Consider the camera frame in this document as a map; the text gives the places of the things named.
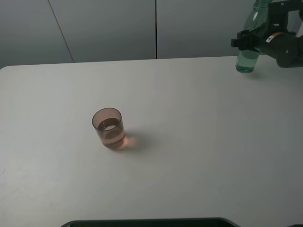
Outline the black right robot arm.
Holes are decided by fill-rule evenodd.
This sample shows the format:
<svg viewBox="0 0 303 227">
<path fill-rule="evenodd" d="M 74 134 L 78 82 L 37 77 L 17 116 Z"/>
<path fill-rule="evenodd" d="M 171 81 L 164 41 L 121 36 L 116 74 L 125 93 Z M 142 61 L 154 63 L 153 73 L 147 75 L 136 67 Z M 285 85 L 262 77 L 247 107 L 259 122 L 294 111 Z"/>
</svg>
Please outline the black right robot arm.
<svg viewBox="0 0 303 227">
<path fill-rule="evenodd" d="M 278 24 L 269 26 L 263 23 L 252 31 L 243 30 L 231 40 L 231 47 L 270 56 L 281 68 L 303 66 L 303 37 L 297 37 L 294 32 Z"/>
</svg>

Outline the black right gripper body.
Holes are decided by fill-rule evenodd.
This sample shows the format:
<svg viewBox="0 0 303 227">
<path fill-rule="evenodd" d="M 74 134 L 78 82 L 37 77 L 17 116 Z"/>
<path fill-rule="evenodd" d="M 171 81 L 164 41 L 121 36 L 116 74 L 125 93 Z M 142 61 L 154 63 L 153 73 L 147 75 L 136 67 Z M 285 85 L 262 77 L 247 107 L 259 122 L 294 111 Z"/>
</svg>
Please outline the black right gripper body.
<svg viewBox="0 0 303 227">
<path fill-rule="evenodd" d="M 281 28 L 272 29 L 271 35 L 262 35 L 260 49 L 261 53 L 285 53 L 288 48 L 288 30 Z"/>
</svg>

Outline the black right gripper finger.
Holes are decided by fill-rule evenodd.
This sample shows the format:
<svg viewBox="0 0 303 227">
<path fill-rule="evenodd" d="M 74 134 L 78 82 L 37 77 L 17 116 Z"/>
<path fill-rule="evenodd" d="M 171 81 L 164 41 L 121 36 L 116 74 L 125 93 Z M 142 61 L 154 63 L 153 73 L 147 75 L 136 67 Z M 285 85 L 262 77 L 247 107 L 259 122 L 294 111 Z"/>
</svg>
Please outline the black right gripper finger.
<svg viewBox="0 0 303 227">
<path fill-rule="evenodd" d="M 260 27 L 257 28 L 257 35 L 271 35 L 272 28 L 268 22 L 263 23 Z"/>
<path fill-rule="evenodd" d="M 259 50 L 261 35 L 257 35 L 257 30 L 243 30 L 237 33 L 237 38 L 231 40 L 231 47 L 239 50 Z"/>
</svg>

